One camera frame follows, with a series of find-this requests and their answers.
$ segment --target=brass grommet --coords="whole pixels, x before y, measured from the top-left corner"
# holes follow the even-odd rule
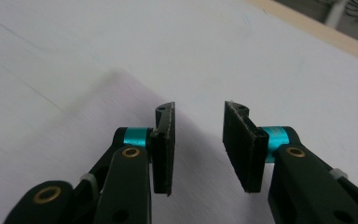
[[[141,154],[141,150],[135,147],[126,148],[121,153],[121,155],[126,158],[134,158],[137,157],[139,154]]]
[[[296,147],[289,147],[286,149],[286,152],[294,157],[305,157],[305,152]]]
[[[43,197],[44,193],[51,191],[48,197]],[[61,194],[61,188],[57,186],[50,186],[44,189],[39,190],[34,196],[34,203],[49,203],[55,200]]]

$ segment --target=wooden surface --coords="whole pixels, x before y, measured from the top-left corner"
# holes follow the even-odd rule
[[[120,126],[175,101],[172,197],[154,223],[273,223],[222,144],[225,100],[294,127],[358,185],[358,57],[242,0],[0,0],[0,223],[31,187],[73,184]]]
[[[353,39],[348,35],[344,35],[335,29],[329,28],[322,23],[308,18],[275,1],[246,0],[246,2],[262,8],[266,13],[274,15],[297,28],[322,39],[326,43],[358,57],[358,40]]]

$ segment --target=white table surface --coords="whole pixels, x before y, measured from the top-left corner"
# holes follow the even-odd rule
[[[0,0],[0,223],[47,180],[74,186],[120,126],[176,102],[172,197],[154,223],[273,223],[222,144],[224,101],[294,127],[358,186],[358,59],[236,0]]]

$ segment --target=black plastic part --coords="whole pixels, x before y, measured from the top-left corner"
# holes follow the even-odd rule
[[[175,146],[174,102],[156,108],[156,129],[151,133],[151,158],[155,193],[172,193]]]
[[[347,191],[347,193],[352,197],[352,199],[358,204],[358,188],[352,184],[352,182],[345,178],[341,177],[337,180],[338,184]]]
[[[74,208],[72,186],[64,181],[48,181],[30,189],[11,210],[5,224],[66,224],[71,222]]]
[[[113,154],[117,148],[124,146],[123,142],[126,131],[127,128],[118,128],[116,130],[112,146],[105,151],[105,153],[89,171],[89,174],[93,174],[97,179],[99,190],[103,189],[104,181],[106,179]],[[77,205],[90,203],[92,201],[92,191],[88,181],[83,180],[77,185],[75,188],[75,197]]]
[[[153,128],[148,128],[146,132],[146,150],[149,152],[149,163],[152,162],[151,151],[152,151],[152,139],[151,135],[153,132]]]
[[[287,152],[289,147],[296,148],[294,153]],[[304,156],[296,155],[297,150]],[[358,204],[301,145],[277,150],[268,202],[278,224],[358,223]]]
[[[292,127],[283,126],[283,128],[286,131],[286,134],[287,134],[287,137],[289,138],[290,144],[302,145],[301,141],[300,141],[300,137],[298,136],[297,132]]]
[[[223,143],[246,192],[260,192],[268,153],[269,135],[248,118],[249,109],[225,101]]]
[[[140,151],[125,157],[127,148]],[[94,224],[151,222],[148,152],[145,148],[125,146],[115,151],[103,192],[98,202]]]

